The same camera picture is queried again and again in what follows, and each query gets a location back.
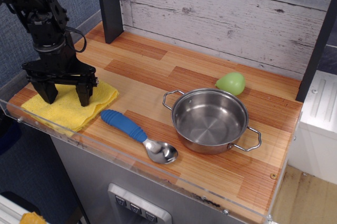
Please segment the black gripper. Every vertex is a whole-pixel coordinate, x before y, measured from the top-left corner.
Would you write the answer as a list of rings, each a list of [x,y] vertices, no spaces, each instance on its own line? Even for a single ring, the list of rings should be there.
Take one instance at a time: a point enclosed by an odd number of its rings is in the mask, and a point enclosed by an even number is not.
[[[39,47],[37,52],[39,59],[24,63],[22,68],[42,99],[48,104],[55,101],[55,84],[76,85],[81,106],[88,106],[98,84],[96,69],[77,58],[71,35],[66,33],[59,44]]]

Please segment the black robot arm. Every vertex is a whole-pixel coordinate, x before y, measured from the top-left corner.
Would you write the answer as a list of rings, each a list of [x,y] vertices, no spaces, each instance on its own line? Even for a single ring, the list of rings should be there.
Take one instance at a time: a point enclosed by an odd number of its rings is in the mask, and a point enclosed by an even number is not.
[[[93,88],[97,86],[96,69],[77,59],[72,33],[81,31],[68,27],[67,10],[58,0],[1,0],[15,14],[31,35],[39,59],[22,64],[27,80],[43,100],[52,104],[58,91],[56,85],[73,85],[80,104],[88,106]]]

